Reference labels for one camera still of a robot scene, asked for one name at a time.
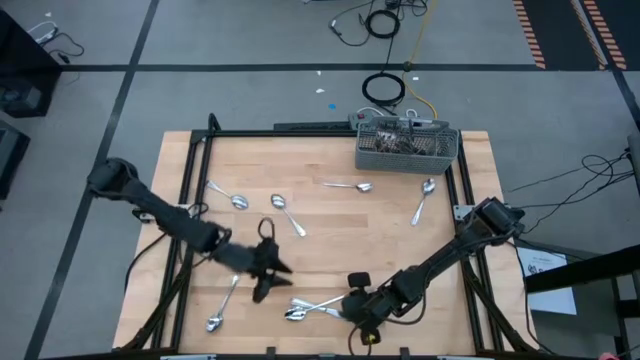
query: wire basket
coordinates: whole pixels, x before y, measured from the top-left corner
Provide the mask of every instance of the wire basket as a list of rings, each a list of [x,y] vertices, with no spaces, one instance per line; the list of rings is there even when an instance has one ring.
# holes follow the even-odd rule
[[[440,175],[458,156],[458,136],[446,121],[375,117],[358,126],[356,168]]]

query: wooden table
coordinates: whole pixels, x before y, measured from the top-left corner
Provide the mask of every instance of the wooden table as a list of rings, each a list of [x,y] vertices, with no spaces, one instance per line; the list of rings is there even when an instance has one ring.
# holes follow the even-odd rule
[[[188,132],[165,133],[152,190],[169,203],[177,203],[188,149]],[[463,133],[467,162],[476,201],[502,197],[496,166],[486,132]],[[355,138],[215,138],[209,178],[230,193],[245,195],[250,208],[239,211],[219,193],[207,190],[210,210],[203,219],[233,229],[232,241],[255,245],[263,216],[274,219],[280,257],[294,270],[292,287],[275,288],[261,303],[251,301],[255,281],[243,276],[225,311],[224,325],[215,334],[205,321],[218,310],[231,272],[207,262],[193,271],[183,328],[182,353],[257,353],[275,346],[280,354],[347,354],[347,335],[353,324],[322,313],[309,313],[298,323],[283,314],[291,297],[322,302],[346,293],[347,274],[368,271],[374,286],[397,270],[419,264],[451,240],[454,226],[444,176],[427,198],[420,223],[409,222],[420,201],[424,175],[359,171],[354,167]],[[460,198],[462,185],[455,170]],[[195,171],[199,169],[196,161]],[[190,194],[195,194],[197,174]],[[373,182],[372,193],[323,187],[322,182]],[[287,199],[288,210],[307,230],[299,238],[285,215],[271,206],[270,195]],[[143,225],[138,250],[160,234],[155,225]],[[114,346],[130,340],[156,306],[164,274],[169,240],[145,254],[134,268],[126,293]],[[498,307],[525,340],[533,344],[525,325],[525,293],[515,250],[511,246],[487,248],[493,291]],[[491,348],[486,312],[478,301],[485,347]],[[415,318],[420,306],[403,320]],[[168,344],[174,310],[168,312],[164,344]],[[436,278],[427,292],[427,312],[414,326],[385,323],[383,341],[374,355],[473,354],[463,279],[459,266]],[[354,351],[363,353],[359,337]]]

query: metal spoon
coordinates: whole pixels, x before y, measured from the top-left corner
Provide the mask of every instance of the metal spoon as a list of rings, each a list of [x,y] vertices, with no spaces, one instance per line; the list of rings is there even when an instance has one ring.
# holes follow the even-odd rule
[[[373,184],[372,183],[362,183],[362,184],[357,184],[357,185],[324,183],[322,185],[331,186],[331,187],[355,188],[356,190],[358,190],[361,193],[366,193],[366,192],[369,192],[369,191],[373,190]]]
[[[209,180],[207,181],[207,186],[211,189],[225,195],[229,199],[231,199],[231,204],[236,207],[236,209],[245,210],[249,208],[249,200],[242,195],[229,195],[224,190],[220,188],[216,183]]]
[[[315,304],[312,304],[310,302],[304,301],[302,299],[298,299],[298,298],[292,298],[291,299],[291,306],[293,306],[293,308],[289,309],[289,311],[291,310],[304,310],[304,309],[308,309],[308,308],[312,308],[315,306]],[[328,308],[328,307],[319,307],[317,309],[314,309],[315,311],[320,311],[320,312],[324,312],[327,313],[335,318],[338,319],[343,319],[342,315],[340,315],[340,311],[336,310],[336,309],[332,309],[332,308]]]
[[[310,308],[302,309],[300,307],[295,307],[293,309],[289,309],[286,313],[284,313],[284,317],[287,320],[291,320],[291,321],[302,321],[302,320],[304,320],[304,317],[307,316],[307,313],[309,311],[321,308],[321,307],[323,307],[325,305],[332,304],[332,303],[334,303],[336,301],[340,301],[343,298],[344,298],[344,295],[340,295],[340,296],[338,296],[336,298],[333,298],[331,300],[325,301],[325,302],[323,302],[321,304],[318,304],[318,305],[314,305],[314,306],[312,306]]]
[[[274,208],[282,210],[284,211],[285,214],[287,214],[287,216],[289,217],[289,221],[291,221],[291,224],[296,229],[296,232],[298,233],[298,235],[300,235],[300,237],[305,237],[307,235],[307,232],[304,231],[304,229],[302,228],[302,226],[300,226],[300,224],[298,224],[295,220],[293,220],[293,218],[287,211],[286,209],[287,203],[282,196],[278,194],[271,195],[271,204],[273,204]]]
[[[420,201],[418,210],[416,210],[416,214],[413,215],[413,218],[411,219],[411,226],[418,225],[418,220],[420,220],[420,214],[422,213],[422,207],[424,206],[424,199],[428,195],[431,195],[431,193],[433,192],[433,190],[435,190],[435,188],[436,188],[436,181],[433,180],[432,178],[425,181],[422,184],[422,201]]]
[[[231,293],[236,288],[236,285],[238,285],[238,280],[240,280],[240,276],[234,275],[233,279],[231,280],[231,288],[229,288],[229,291],[227,292],[227,296],[225,296],[224,300],[222,300],[222,305],[220,306],[220,310],[218,310],[218,313],[216,315],[211,315],[209,320],[207,320],[208,332],[214,332],[216,331],[216,329],[222,326],[222,321],[224,320],[224,318],[222,317],[222,312],[224,311],[224,308],[227,306],[227,303],[229,302]]]

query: silver spoon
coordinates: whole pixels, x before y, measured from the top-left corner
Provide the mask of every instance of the silver spoon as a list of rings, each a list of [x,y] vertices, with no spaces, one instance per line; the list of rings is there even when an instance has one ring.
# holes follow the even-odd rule
[[[218,186],[213,181],[207,181],[207,186],[211,189],[225,195],[229,199],[231,199],[231,204],[236,207],[236,209],[245,210],[249,208],[249,201],[242,195],[229,195],[226,191],[222,190],[220,186]]]
[[[229,302],[231,293],[236,288],[236,285],[238,285],[238,280],[240,280],[240,276],[233,275],[233,279],[231,280],[231,288],[229,288],[229,291],[227,292],[227,296],[225,296],[224,300],[222,300],[222,305],[220,306],[220,310],[218,310],[218,313],[216,315],[211,315],[209,320],[207,320],[208,332],[214,332],[216,331],[216,329],[222,326],[222,321],[224,321],[224,318],[222,317],[222,312],[224,311],[224,308],[227,306],[227,303]]]
[[[318,304],[318,305],[314,305],[314,306],[312,306],[310,308],[302,309],[301,307],[295,307],[293,309],[289,309],[286,313],[284,313],[284,317],[287,320],[291,320],[291,321],[302,321],[302,320],[304,320],[304,317],[307,316],[307,313],[309,311],[321,308],[321,307],[323,307],[325,305],[332,304],[332,303],[334,303],[336,301],[340,301],[343,298],[344,298],[344,295],[340,295],[340,296],[338,296],[336,298],[333,298],[331,300],[325,301],[325,302],[323,302],[321,304]]]
[[[287,203],[282,196],[278,194],[271,195],[271,204],[273,204],[274,208],[282,210],[284,211],[285,214],[287,214],[287,216],[289,217],[289,221],[291,221],[291,224],[296,229],[296,232],[298,233],[298,235],[300,235],[301,237],[305,237],[307,235],[307,232],[304,231],[304,229],[302,228],[302,226],[300,226],[300,224],[298,224],[295,220],[293,220],[293,218],[287,211],[286,209]]]
[[[310,302],[304,301],[302,299],[298,299],[298,298],[292,298],[291,299],[291,306],[293,306],[292,309],[289,309],[289,311],[291,310],[304,310],[304,309],[308,309],[308,308],[312,308],[315,306],[315,304],[312,304]],[[324,312],[327,313],[335,318],[338,319],[343,319],[342,315],[340,315],[340,311],[336,310],[336,309],[332,309],[332,308],[328,308],[328,307],[319,307],[317,309],[314,309],[315,311],[320,311],[320,312]]]
[[[362,183],[362,184],[357,184],[357,185],[324,183],[322,185],[331,186],[331,187],[355,188],[356,190],[358,190],[361,193],[366,193],[366,192],[369,192],[369,191],[373,190],[373,184],[372,183]]]
[[[418,210],[416,210],[416,214],[413,215],[413,219],[411,219],[411,226],[418,225],[418,220],[420,220],[420,214],[422,213],[422,207],[424,206],[424,199],[431,195],[433,190],[436,188],[436,181],[432,178],[425,181],[422,184],[422,201],[420,201],[420,205],[418,206]]]

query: gray floor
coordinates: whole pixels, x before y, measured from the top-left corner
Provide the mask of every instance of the gray floor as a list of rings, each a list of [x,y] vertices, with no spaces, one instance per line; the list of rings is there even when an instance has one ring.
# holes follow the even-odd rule
[[[1,1],[23,27],[49,20],[85,45],[74,63],[126,64],[149,0]],[[142,64],[378,63],[388,42],[372,39],[348,48],[326,28],[353,1],[303,5],[297,0],[257,2],[161,0]],[[339,20],[357,40],[355,15]],[[406,60],[420,20],[407,12],[391,55]],[[440,1],[417,62],[532,64],[510,0]],[[360,84],[371,72],[145,72],[134,77],[109,155],[125,157],[150,181],[162,134],[205,126],[215,112],[224,129],[269,129],[277,122],[341,121],[367,106]],[[24,355],[65,244],[123,73],[65,73],[45,118],[1,118],[27,133],[31,145],[0,213],[0,348]],[[453,127],[488,130],[504,190],[579,166],[582,156],[618,156],[637,129],[609,73],[415,72],[414,89],[431,100]],[[640,91],[640,74],[625,74]],[[372,85],[383,96],[392,91]],[[325,90],[316,93],[317,89]],[[400,107],[428,109],[407,99]],[[555,202],[588,179],[578,173],[553,183],[505,193],[514,205]],[[108,351],[122,302],[123,277],[140,225],[129,207],[95,201],[41,356]],[[544,212],[528,212],[531,225]],[[528,239],[596,253],[636,244],[640,197],[627,181],[567,206]],[[580,319],[536,314],[540,339],[568,355],[614,351],[597,323],[607,311]],[[561,326],[561,323],[576,326]],[[640,341],[631,340],[633,344]]]

